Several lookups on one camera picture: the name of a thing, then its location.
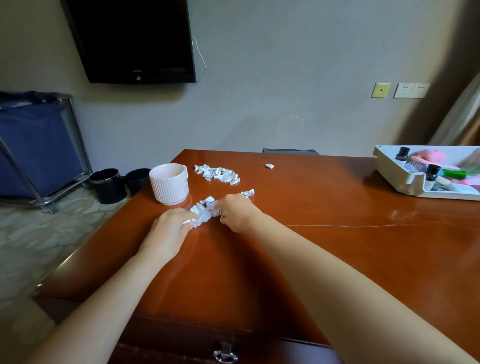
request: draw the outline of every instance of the plastic organizer tray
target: plastic organizer tray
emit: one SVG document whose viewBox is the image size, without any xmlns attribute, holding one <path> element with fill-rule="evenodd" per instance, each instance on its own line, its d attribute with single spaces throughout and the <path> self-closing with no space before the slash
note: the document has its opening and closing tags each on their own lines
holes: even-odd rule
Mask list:
<svg viewBox="0 0 480 364">
<path fill-rule="evenodd" d="M 400 147 L 402 146 L 376 146 L 373 155 L 377 157 L 377 171 L 397 191 L 416 197 L 453 198 L 460 200 L 480 201 L 480 192 L 472 194 L 453 191 L 425 191 L 425 173 L 412 172 L 395 162 Z M 446 155 L 444 165 L 461 165 L 461 163 L 479 149 L 478 146 L 406 146 L 410 148 L 409 155 L 422 149 L 433 148 L 441 150 Z"/>
</svg>

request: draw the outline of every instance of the marble floor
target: marble floor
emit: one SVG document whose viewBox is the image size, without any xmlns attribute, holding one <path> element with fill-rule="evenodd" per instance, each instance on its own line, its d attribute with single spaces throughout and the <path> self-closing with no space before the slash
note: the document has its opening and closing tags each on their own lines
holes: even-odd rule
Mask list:
<svg viewBox="0 0 480 364">
<path fill-rule="evenodd" d="M 101 205 L 78 188 L 54 215 L 0 205 L 0 362 L 21 363 L 54 328 L 30 293 L 127 200 Z"/>
</svg>

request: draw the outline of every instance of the yellow wall plate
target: yellow wall plate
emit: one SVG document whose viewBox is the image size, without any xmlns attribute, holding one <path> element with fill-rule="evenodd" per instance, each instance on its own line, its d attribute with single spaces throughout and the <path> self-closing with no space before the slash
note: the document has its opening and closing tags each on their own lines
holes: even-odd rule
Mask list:
<svg viewBox="0 0 480 364">
<path fill-rule="evenodd" d="M 382 84 L 377 82 L 373 88 L 372 98 L 385 98 L 390 90 L 390 84 Z"/>
</svg>

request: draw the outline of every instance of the metal cart frame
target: metal cart frame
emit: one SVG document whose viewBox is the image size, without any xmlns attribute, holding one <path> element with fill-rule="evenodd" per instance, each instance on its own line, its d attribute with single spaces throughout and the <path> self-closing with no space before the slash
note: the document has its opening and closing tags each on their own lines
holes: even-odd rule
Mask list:
<svg viewBox="0 0 480 364">
<path fill-rule="evenodd" d="M 63 121 L 67 125 L 70 123 L 69 134 L 74 145 L 77 145 L 77 155 L 80 159 L 80 163 L 83 167 L 83 172 L 75 177 L 72 182 L 60 188 L 59 190 L 47 195 L 42 196 L 38 190 L 33 185 L 32 181 L 28 178 L 25 170 L 18 163 L 15 156 L 5 144 L 3 139 L 0 136 L 0 149 L 2 149 L 7 155 L 10 162 L 13 164 L 15 169 L 17 169 L 19 175 L 22 177 L 24 183 L 32 191 L 35 199 L 29 199 L 25 197 L 4 197 L 0 196 L 0 204 L 9 204 L 9 205 L 18 205 L 18 206 L 29 206 L 29 207 L 40 207 L 44 212 L 48 214 L 55 214 L 58 211 L 58 208 L 54 201 L 58 200 L 62 196 L 66 195 L 68 192 L 82 185 L 85 188 L 89 188 L 88 179 L 92 174 L 92 167 L 90 166 L 90 161 L 88 160 L 88 155 L 85 149 L 85 144 L 82 138 L 82 133 L 80 131 L 80 126 L 78 125 L 77 115 L 75 113 L 75 107 L 73 105 L 73 97 L 69 94 L 60 94 L 58 97 L 58 102 L 60 104 L 66 104 L 69 106 L 69 118 L 63 118 Z"/>
</svg>

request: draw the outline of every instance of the black cup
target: black cup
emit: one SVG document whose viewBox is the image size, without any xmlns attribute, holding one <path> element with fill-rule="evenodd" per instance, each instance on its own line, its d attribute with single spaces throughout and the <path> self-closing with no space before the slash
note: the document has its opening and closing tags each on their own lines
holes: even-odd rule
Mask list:
<svg viewBox="0 0 480 364">
<path fill-rule="evenodd" d="M 99 170 L 93 173 L 90 176 L 90 182 L 101 204 L 114 204 L 127 196 L 127 189 L 123 184 L 123 179 L 119 170 L 115 168 L 107 168 L 106 170 Z"/>
<path fill-rule="evenodd" d="M 139 192 L 149 181 L 149 173 L 150 168 L 139 168 L 137 170 L 132 170 L 125 175 L 128 189 L 130 190 L 130 194 L 132 196 L 135 196 L 137 192 Z"/>
</svg>

